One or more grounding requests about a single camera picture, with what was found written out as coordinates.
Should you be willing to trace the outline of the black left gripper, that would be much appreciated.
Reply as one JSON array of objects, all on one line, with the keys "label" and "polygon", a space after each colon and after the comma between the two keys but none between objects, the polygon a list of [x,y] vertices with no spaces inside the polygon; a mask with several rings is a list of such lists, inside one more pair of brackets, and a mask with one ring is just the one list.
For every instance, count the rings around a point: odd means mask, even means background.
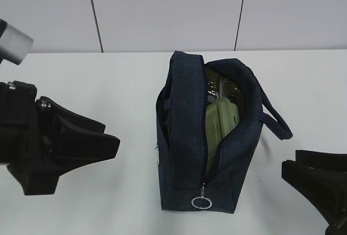
[{"label": "black left gripper", "polygon": [[59,177],[44,161],[41,136],[52,137],[53,162],[60,175],[115,158],[118,137],[106,125],[65,109],[19,81],[1,83],[1,165],[25,195],[52,195]]}]

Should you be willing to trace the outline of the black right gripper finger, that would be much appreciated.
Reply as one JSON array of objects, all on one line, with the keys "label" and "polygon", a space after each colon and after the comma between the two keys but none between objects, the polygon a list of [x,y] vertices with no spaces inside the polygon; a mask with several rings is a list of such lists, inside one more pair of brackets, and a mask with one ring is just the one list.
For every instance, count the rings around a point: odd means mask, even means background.
[{"label": "black right gripper finger", "polygon": [[346,174],[287,160],[281,177],[303,195],[330,227],[346,226]]},{"label": "black right gripper finger", "polygon": [[296,150],[295,161],[317,169],[346,170],[346,154],[331,154],[317,151]]}]

